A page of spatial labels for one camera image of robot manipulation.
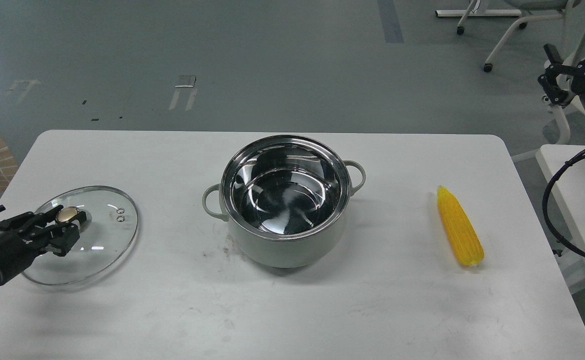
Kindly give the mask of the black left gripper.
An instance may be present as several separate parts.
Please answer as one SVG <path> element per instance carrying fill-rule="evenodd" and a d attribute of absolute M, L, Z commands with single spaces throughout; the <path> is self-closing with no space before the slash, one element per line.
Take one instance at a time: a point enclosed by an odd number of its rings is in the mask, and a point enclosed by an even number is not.
<path fill-rule="evenodd" d="M 48 225 L 64 209 L 57 205 L 47 212 L 32 211 L 0 221 L 0 285 L 5 285 L 32 266 L 39 255 L 51 252 L 66 256 L 80 239 L 80 226 L 73 222 Z M 11 231 L 28 231 L 24 240 Z"/>

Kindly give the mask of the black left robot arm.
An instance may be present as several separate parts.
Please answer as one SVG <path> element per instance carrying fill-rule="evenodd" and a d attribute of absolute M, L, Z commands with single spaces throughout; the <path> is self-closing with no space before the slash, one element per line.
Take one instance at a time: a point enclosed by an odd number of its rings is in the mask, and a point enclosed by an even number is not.
<path fill-rule="evenodd" d="M 0 205 L 0 212 L 4 210 L 6 207 Z M 41 255 L 68 255 L 87 221 L 89 214 L 85 210 L 63 205 L 0 221 L 0 287 L 30 268 Z"/>

